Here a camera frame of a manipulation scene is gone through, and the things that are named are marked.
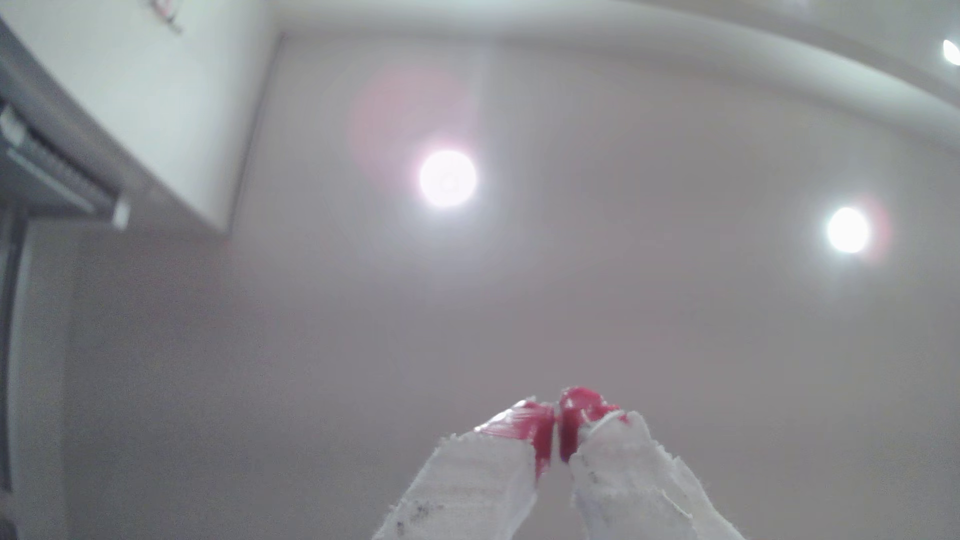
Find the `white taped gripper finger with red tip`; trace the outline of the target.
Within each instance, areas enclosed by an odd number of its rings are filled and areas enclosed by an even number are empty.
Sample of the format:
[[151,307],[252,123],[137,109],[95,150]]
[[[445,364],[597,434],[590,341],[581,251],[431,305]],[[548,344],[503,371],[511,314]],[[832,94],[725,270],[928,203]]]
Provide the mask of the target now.
[[559,457],[588,539],[742,539],[641,413],[586,387],[559,398]]
[[522,399],[442,439],[373,539],[513,539],[550,467],[555,423],[552,403]]

